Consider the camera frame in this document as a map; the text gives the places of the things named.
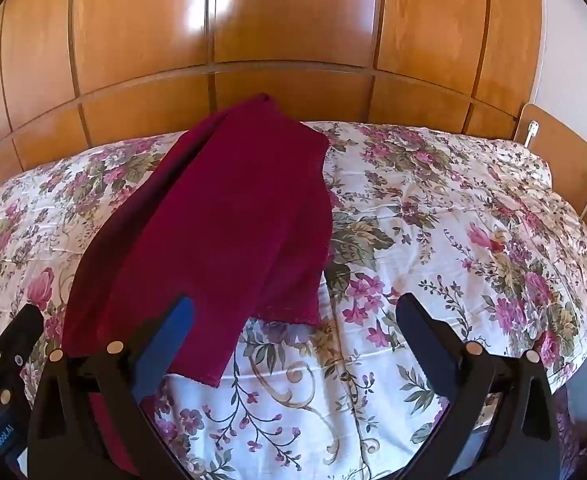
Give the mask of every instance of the maroon garment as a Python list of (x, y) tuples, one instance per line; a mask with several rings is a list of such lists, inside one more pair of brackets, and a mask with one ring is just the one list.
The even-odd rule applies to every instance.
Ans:
[(185, 294), (195, 320), (169, 371), (218, 386), (249, 317), (317, 325), (328, 145), (265, 95), (182, 135), (87, 248), (62, 348), (127, 340)]

